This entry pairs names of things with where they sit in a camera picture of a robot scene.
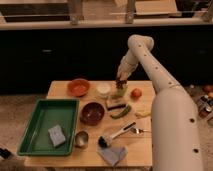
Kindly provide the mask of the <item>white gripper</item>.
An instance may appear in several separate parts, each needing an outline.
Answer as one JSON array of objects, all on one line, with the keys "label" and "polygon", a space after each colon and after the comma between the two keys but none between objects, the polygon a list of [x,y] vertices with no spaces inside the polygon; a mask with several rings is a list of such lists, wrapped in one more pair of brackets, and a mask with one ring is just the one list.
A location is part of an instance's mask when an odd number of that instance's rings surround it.
[{"label": "white gripper", "polygon": [[117,71],[116,88],[123,89],[127,84],[127,79],[136,70],[136,65],[132,64],[126,56],[124,56],[120,62]]}]

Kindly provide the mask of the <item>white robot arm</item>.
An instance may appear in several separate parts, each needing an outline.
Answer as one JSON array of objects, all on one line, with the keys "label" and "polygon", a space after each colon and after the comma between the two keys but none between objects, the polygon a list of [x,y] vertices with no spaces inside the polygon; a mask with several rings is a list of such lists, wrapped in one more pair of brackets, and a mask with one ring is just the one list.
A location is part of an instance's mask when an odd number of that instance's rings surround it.
[{"label": "white robot arm", "polygon": [[195,102],[152,55],[152,37],[131,35],[127,44],[117,77],[127,80],[141,64],[156,93],[151,106],[153,171],[204,171]]}]

